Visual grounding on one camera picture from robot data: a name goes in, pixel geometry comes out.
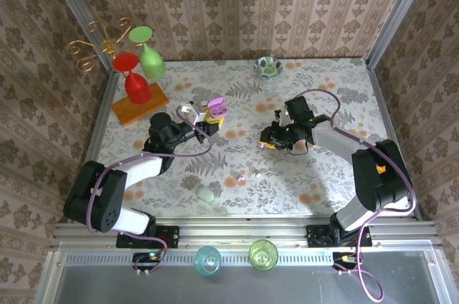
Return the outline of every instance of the gold mug tree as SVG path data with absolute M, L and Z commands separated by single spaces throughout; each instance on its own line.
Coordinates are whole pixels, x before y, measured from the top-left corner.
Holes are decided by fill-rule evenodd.
M 137 27 L 132 29 L 133 24 L 134 22 L 130 17 L 123 17 L 119 19 L 118 26 L 124 27 L 126 28 L 126 30 L 119 38 L 116 39 L 116 41 L 112 42 L 112 40 L 108 36 L 107 27 L 105 23 L 102 21 L 92 21 L 87 24 L 86 28 L 90 33 L 94 33 L 98 29 L 101 29 L 102 35 L 104 37 L 102 44 L 91 44 L 90 42 L 86 42 L 83 40 L 74 40 L 71 43 L 69 43 L 66 48 L 67 53 L 71 55 L 81 54 L 82 47 L 92 47 L 96 51 L 95 54 L 82 57 L 77 61 L 76 68 L 80 72 L 91 71 L 95 66 L 95 60 L 98 56 L 102 54 L 108 54 L 110 56 L 111 66 L 114 67 L 115 70 L 118 70 L 125 78 L 125 89 L 128 93 L 128 97 L 123 98 L 122 100 L 112 104 L 112 109 L 118 116 L 118 119 L 121 125 L 123 126 L 128 125 L 129 123 L 132 123 L 140 118 L 143 118 L 144 116 L 154 112 L 155 110 L 158 110 L 159 108 L 169 103 L 169 99 L 166 97 L 163 90 L 159 87 L 158 84 L 153 83 L 148 86 L 148 83 L 145 81 L 144 78 L 142 78 L 139 74 L 132 72 L 133 68 L 138 63 L 138 57 L 134 53 L 121 53 L 122 51 L 133 49 L 139 46 L 143 46 L 144 49 L 146 48 L 145 41 L 148 38 L 142 40 L 141 43 L 136 43 L 127 47 L 122 46 L 121 41 L 129 33 L 129 31 L 131 31 L 131 34 L 133 36 L 135 36 L 139 35 L 139 32 L 143 32 L 145 34 L 145 31 L 148 31 L 149 29 L 150 32 L 146 33 L 146 35 L 149 35 L 150 37 L 153 35 L 153 30 L 149 27 Z M 134 42 L 137 39 L 139 38 L 131 37 L 131 40 Z M 163 63 L 159 53 L 157 51 L 154 52 L 156 61 Z M 116 57 L 121 55 L 123 56 L 120 57 L 117 62 L 115 62 Z M 160 78 L 164 74 L 164 71 L 161 72 L 161 75 L 156 76 L 156 78 Z M 139 101 L 136 100 L 136 91 L 145 92 L 145 90 L 151 91 L 151 99 L 149 99 L 147 102 L 143 104 L 139 104 Z

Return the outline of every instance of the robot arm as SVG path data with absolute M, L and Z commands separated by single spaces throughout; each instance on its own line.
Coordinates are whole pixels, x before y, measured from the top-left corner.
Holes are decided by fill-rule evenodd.
M 190 102 L 180 107 L 181 113 L 190 124 L 176 123 L 167 113 L 153 115 L 148 129 L 150 136 L 143 146 L 143 151 L 173 155 L 175 147 L 193 137 L 203 143 L 204 136 L 191 125 L 212 136 L 222 127 L 224 120 L 224 114 L 218 116 L 212 114 L 209 103 L 203 107 L 201 104 Z M 115 230 L 154 237 L 156 233 L 154 217 L 123 207 L 123 194 L 129 186 L 167 171 L 173 160 L 174 157 L 167 156 L 145 157 L 123 162 L 117 169 L 109 170 L 100 184 L 100 193 L 95 197 L 92 207 L 90 216 L 92 227 L 100 232 Z M 105 169 L 105 165 L 96 161 L 88 161 L 83 165 L 64 205 L 64 215 L 67 218 L 86 224 L 87 208 L 93 187 Z
M 327 148 L 352 165 L 356 197 L 331 217 L 329 229 L 335 230 L 330 231 L 335 240 L 358 229 L 374 212 L 406 197 L 403 180 L 382 157 L 363 145 L 361 137 L 354 140 L 333 129 L 325 115 L 315 117 L 303 96 L 287 101 L 281 110 L 275 111 L 275 117 L 276 121 L 260 135 L 262 146 L 292 150 L 293 144 L 306 140 Z M 385 140 L 375 146 L 409 178 L 393 141 Z

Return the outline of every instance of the small pink object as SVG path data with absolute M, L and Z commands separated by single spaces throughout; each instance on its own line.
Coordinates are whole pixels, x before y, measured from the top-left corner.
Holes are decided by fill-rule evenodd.
M 208 103 L 210 116 L 213 118 L 223 118 L 228 114 L 228 108 L 223 104 L 224 97 L 219 96 L 218 98 L 212 98 Z

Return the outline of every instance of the small bowl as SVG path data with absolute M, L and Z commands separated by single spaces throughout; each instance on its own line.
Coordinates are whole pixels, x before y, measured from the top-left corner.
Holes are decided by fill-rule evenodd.
M 253 70 L 264 80 L 271 80 L 282 72 L 280 60 L 274 57 L 261 57 L 255 60 Z

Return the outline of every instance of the wooden block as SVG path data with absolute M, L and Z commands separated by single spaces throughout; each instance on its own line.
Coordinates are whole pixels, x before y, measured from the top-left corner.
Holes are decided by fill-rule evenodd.
M 144 105 L 134 105 L 128 98 L 123 98 L 112 104 L 112 109 L 118 116 L 122 126 L 142 119 L 169 103 L 169 99 L 159 85 L 156 83 L 150 84 L 150 89 L 152 98 Z

